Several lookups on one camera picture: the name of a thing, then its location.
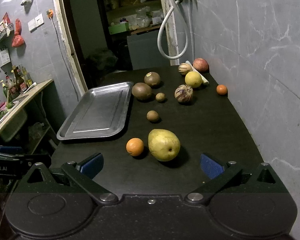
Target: countertop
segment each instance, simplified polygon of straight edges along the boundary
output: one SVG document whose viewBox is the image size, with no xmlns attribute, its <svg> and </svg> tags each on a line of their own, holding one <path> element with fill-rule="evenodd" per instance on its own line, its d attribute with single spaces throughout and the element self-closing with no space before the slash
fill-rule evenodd
<svg viewBox="0 0 300 240">
<path fill-rule="evenodd" d="M 38 93 L 40 93 L 45 87 L 47 87 L 52 82 L 53 82 L 53 79 L 49 79 L 47 81 L 41 82 L 41 83 L 37 84 L 34 88 L 29 90 L 28 92 L 20 95 L 18 98 L 24 97 L 25 95 L 28 95 L 28 96 L 22 102 L 20 102 L 16 106 L 15 109 L 13 109 L 9 112 L 7 117 L 0 124 L 0 133 L 8 125 L 8 123 L 13 119 L 13 117 L 15 117 L 16 114 L 19 113 L 20 110 L 25 107 L 26 104 L 28 104 Z"/>
<path fill-rule="evenodd" d="M 80 140 L 61 142 L 52 156 L 52 167 L 67 161 L 80 162 L 101 152 L 104 168 L 94 181 L 117 195 L 189 193 L 209 179 L 200 169 L 201 153 L 209 153 L 223 162 L 237 161 L 247 169 L 256 168 L 262 157 L 240 116 L 226 96 L 216 93 L 217 83 L 209 73 L 208 87 L 194 90 L 192 105 L 181 105 L 174 98 L 174 91 L 184 84 L 184 77 L 177 66 L 140 69 L 106 76 L 103 85 L 117 82 L 143 82 L 144 76 L 159 73 L 163 84 L 153 93 L 164 93 L 165 103 L 156 100 L 143 103 L 131 98 L 125 129 L 107 140 Z M 155 110 L 161 122 L 150 123 L 146 114 Z M 177 135 L 181 150 L 176 159 L 160 163 L 150 153 L 140 158 L 131 157 L 126 143 L 140 138 L 148 145 L 152 129 L 167 129 Z"/>
</svg>

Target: striped melon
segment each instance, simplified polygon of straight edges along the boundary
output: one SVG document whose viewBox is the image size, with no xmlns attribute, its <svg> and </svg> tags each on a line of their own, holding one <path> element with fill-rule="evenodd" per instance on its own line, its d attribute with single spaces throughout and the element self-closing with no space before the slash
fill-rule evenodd
<svg viewBox="0 0 300 240">
<path fill-rule="evenodd" d="M 181 75 L 185 76 L 187 75 L 189 72 L 192 71 L 192 67 L 187 64 L 187 63 L 182 63 L 179 67 L 178 67 L 178 71 Z"/>
<path fill-rule="evenodd" d="M 193 95 L 192 87 L 188 85 L 178 86 L 174 93 L 174 97 L 178 100 L 179 103 L 187 103 L 190 102 Z"/>
</svg>

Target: tray rim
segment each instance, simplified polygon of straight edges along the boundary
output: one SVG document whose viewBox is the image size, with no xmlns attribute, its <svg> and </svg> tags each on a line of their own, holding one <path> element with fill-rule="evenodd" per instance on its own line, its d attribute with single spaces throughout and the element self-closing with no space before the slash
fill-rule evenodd
<svg viewBox="0 0 300 240">
<path fill-rule="evenodd" d="M 130 98 L 131 98 L 132 87 L 133 87 L 134 83 L 131 82 L 131 81 L 126 81 L 126 82 L 114 83 L 114 84 L 109 84 L 109 85 L 105 85 L 105 86 L 100 86 L 100 87 L 95 87 L 95 88 L 89 89 L 89 90 L 86 91 L 86 92 L 84 93 L 84 95 L 80 98 L 80 100 L 79 100 L 77 106 L 78 106 L 78 105 L 80 104 L 80 102 L 83 100 L 83 97 L 84 97 L 87 93 L 89 93 L 89 91 L 91 91 L 91 90 L 93 90 L 93 89 L 96 89 L 96 88 L 102 89 L 102 88 L 106 88 L 106 87 L 110 87 L 110 86 L 114 86 L 114 85 L 120 85 L 120 84 L 127 84 L 127 85 L 128 85 L 129 90 L 128 90 L 127 98 L 126 98 L 125 101 L 126 101 L 126 102 L 129 102 L 129 101 L 130 101 Z M 115 131 L 114 131 L 112 134 L 110 134 L 110 135 L 106 135 L 106 136 L 93 136 L 93 137 L 91 137 L 91 136 L 90 136 L 90 137 L 82 137 L 82 136 L 80 136 L 80 137 L 77 137 L 77 138 L 67 138 L 67 137 L 63 137 L 63 136 L 60 135 L 60 132 L 61 132 L 61 130 L 63 130 L 63 128 L 64 128 L 64 126 L 66 125 L 67 121 L 71 118 L 71 116 L 72 116 L 74 110 L 77 108 L 77 106 L 73 109 L 72 113 L 65 119 L 65 121 L 64 121 L 63 124 L 61 125 L 60 129 L 58 130 L 58 132 L 57 132 L 57 139 L 58 139 L 58 140 L 60 140 L 60 141 L 68 141 L 68 140 L 90 139 L 90 138 L 108 138 L 108 137 L 111 137 L 111 136 L 114 136 L 114 135 L 118 134 L 120 131 L 122 131 L 122 129 L 123 129 L 124 126 L 125 126 L 125 121 L 126 121 L 126 119 L 127 119 L 127 113 L 125 114 L 123 125 L 120 126 L 117 130 L 115 130 Z"/>
</svg>

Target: kitchen counter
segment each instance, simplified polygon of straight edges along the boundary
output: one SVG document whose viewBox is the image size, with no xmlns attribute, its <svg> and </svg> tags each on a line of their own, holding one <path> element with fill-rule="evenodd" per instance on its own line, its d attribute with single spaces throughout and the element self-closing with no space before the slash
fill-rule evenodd
<svg viewBox="0 0 300 240">
<path fill-rule="evenodd" d="M 0 133 L 8 125 L 8 123 L 13 119 L 13 117 L 15 117 L 16 114 L 19 113 L 20 110 L 26 106 L 26 104 L 28 104 L 37 94 L 39 94 L 45 87 L 47 87 L 52 82 L 53 82 L 53 79 L 49 79 L 47 81 L 39 83 L 34 88 L 29 90 L 28 92 L 20 95 L 18 98 L 24 97 L 25 95 L 28 95 L 28 96 L 25 99 L 23 99 L 13 110 L 11 110 L 9 112 L 9 114 L 7 115 L 7 117 L 2 121 L 2 123 L 0 123 Z"/>
<path fill-rule="evenodd" d="M 164 93 L 167 101 L 156 100 L 143 103 L 131 98 L 124 130 L 108 139 L 90 139 L 62 142 L 52 156 L 52 167 L 60 167 L 67 161 L 80 162 L 88 156 L 101 152 L 104 156 L 103 170 L 94 181 L 121 195 L 188 193 L 209 179 L 200 169 L 200 155 L 209 153 L 222 162 L 236 161 L 247 169 L 256 168 L 263 159 L 240 116 L 227 97 L 216 93 L 217 83 L 206 73 L 208 87 L 194 90 L 193 104 L 181 105 L 174 98 L 174 91 L 184 84 L 184 77 L 177 66 L 140 69 L 106 76 L 103 85 L 132 81 L 143 82 L 144 76 L 155 71 L 163 85 L 153 93 Z M 146 114 L 155 110 L 161 122 L 150 123 Z M 160 163 L 146 152 L 139 158 L 131 157 L 126 143 L 140 138 L 148 145 L 152 129 L 167 129 L 177 135 L 181 150 L 176 159 Z"/>
</svg>

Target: green box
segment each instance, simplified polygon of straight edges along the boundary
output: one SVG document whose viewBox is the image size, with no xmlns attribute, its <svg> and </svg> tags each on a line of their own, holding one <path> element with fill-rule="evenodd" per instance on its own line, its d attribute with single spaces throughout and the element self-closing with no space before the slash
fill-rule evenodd
<svg viewBox="0 0 300 240">
<path fill-rule="evenodd" d="M 110 34 L 123 33 L 129 30 L 129 23 L 117 24 L 109 27 Z"/>
</svg>

